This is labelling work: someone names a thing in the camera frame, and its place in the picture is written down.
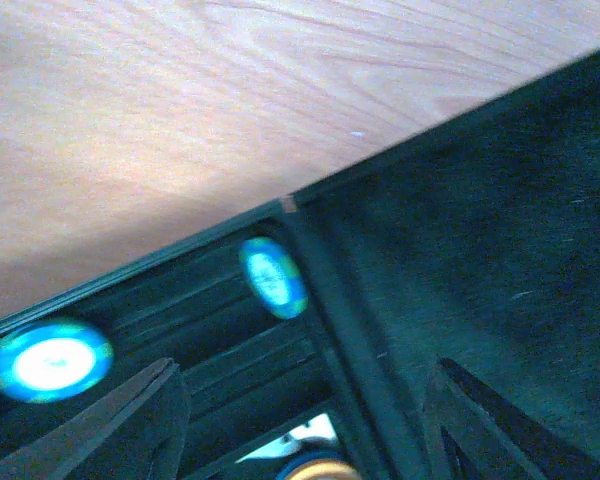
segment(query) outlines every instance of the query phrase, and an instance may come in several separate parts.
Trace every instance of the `poker chip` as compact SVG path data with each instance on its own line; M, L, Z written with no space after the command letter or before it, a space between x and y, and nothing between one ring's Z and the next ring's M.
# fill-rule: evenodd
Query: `poker chip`
M317 450L301 454L276 477L276 480L361 480L356 470L335 451Z
M300 271L281 245L266 237L247 240L240 262L252 290L273 315L290 319L306 310L308 296Z
M0 340L0 392L26 403L78 395L107 374L113 348L95 328L54 319Z

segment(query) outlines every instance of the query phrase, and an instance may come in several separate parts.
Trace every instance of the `wooden surface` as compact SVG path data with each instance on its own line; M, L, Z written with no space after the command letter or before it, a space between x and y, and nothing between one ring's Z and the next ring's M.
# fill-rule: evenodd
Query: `wooden surface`
M600 0L0 1L0 317L600 48Z

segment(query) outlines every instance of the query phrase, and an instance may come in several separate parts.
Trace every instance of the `wood grain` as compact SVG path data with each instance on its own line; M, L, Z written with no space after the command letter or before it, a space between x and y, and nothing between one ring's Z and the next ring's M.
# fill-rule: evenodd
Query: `wood grain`
M600 0L0 2L0 317L600 48Z

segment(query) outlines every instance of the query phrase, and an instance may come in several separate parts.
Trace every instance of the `green poker chip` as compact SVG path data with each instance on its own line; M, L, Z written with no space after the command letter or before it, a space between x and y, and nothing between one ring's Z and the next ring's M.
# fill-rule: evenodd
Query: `green poker chip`
M280 244L266 237L247 240L240 262L252 290L273 315L291 319L306 310L309 299L300 271Z
M112 363L111 344L89 325L30 325L0 340L0 392L26 403L64 400L97 384Z

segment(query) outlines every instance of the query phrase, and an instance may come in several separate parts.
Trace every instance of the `blue poker chip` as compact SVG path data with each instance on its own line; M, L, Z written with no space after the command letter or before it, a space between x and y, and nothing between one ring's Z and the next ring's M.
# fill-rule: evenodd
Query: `blue poker chip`
M247 240L240 262L252 290L273 315L290 319L306 310L309 299L300 271L281 245L266 237Z
M49 403L78 395L102 380L113 348L95 328L54 319L0 340L0 392L26 403Z
M309 462L313 462L314 460L338 460L342 462L344 461L344 457L335 450L316 450L301 454L294 458L287 464L286 467L282 469L282 471L276 477L276 480L286 480L286 478L291 475L293 471Z

